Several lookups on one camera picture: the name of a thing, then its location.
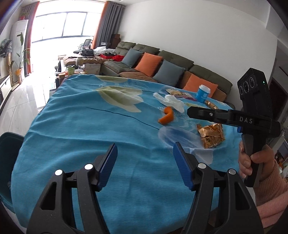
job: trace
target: sweater cuff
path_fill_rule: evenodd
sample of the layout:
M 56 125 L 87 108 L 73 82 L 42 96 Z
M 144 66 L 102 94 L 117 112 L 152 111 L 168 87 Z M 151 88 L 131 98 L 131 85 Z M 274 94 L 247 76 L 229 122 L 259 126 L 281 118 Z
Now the sweater cuff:
M 273 193 L 278 190 L 281 180 L 282 177 L 279 173 L 278 164 L 275 160 L 274 168 L 270 176 L 260 182 L 257 188 L 254 188 L 258 200 L 261 200 L 264 203 L 270 200 L 270 197 L 273 195 Z

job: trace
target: blue cup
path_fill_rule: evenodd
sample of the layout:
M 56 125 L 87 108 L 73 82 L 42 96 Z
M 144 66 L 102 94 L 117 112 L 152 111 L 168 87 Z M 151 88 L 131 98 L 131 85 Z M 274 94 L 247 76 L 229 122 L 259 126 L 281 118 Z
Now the blue cup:
M 211 90 L 208 87 L 200 85 L 195 98 L 198 102 L 204 103 L 210 92 Z

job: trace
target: window frame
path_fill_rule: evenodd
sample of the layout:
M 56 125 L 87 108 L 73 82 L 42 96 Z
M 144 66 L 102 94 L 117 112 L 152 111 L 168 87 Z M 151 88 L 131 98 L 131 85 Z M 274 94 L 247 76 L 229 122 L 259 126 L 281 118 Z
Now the window frame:
M 41 39 L 38 41 L 32 41 L 31 43 L 36 43 L 36 42 L 40 42 L 40 41 L 47 41 L 47 40 L 52 40 L 52 39 L 58 39 L 58 38 L 69 38 L 69 37 L 93 37 L 93 35 L 83 35 L 83 31 L 84 31 L 84 26 L 86 23 L 86 18 L 87 18 L 87 14 L 88 13 L 95 13 L 95 12 L 83 12 L 83 11 L 64 11 L 64 12 L 54 12 L 54 13 L 48 13 L 48 14 L 44 14 L 44 15 L 39 15 L 36 16 L 37 17 L 41 17 L 41 16 L 47 16 L 47 15 L 51 15 L 51 14 L 60 14 L 60 13 L 66 13 L 66 17 L 65 17 L 65 21 L 64 21 L 64 25 L 63 25 L 63 29 L 62 29 L 62 36 L 61 37 L 51 37 L 51 38 L 46 38 L 46 39 Z M 67 15 L 68 13 L 86 13 L 85 15 L 85 19 L 83 22 L 83 26 L 82 26 L 82 31 L 81 31 L 81 35 L 74 35 L 74 36 L 63 36 L 64 33 L 64 28 L 65 28 L 65 24 L 66 24 L 66 19 L 67 19 Z

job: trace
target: chair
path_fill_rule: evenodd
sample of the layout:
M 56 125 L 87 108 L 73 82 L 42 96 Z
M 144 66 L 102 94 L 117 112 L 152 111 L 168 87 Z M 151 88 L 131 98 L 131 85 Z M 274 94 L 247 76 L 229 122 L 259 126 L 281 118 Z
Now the chair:
M 14 212 L 10 192 L 11 174 L 23 141 L 24 137 L 15 133 L 6 132 L 0 136 L 0 233 L 23 234 L 3 206 Z
M 78 50 L 74 51 L 73 53 L 78 54 L 79 52 L 82 52 L 85 49 L 89 49 L 91 41 L 92 41 L 91 39 L 86 39 L 85 42 L 78 47 Z

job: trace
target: gold foil wrapper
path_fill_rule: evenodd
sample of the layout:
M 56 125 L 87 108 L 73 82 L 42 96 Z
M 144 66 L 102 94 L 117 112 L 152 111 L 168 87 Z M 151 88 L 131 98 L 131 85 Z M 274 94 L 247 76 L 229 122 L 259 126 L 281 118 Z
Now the gold foil wrapper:
M 222 124 L 212 124 L 205 127 L 197 124 L 197 130 L 205 149 L 215 147 L 225 141 Z
M 219 109 L 214 103 L 212 103 L 212 102 L 210 102 L 208 100 L 205 101 L 205 105 L 208 106 L 211 109 L 214 109 L 214 110 Z

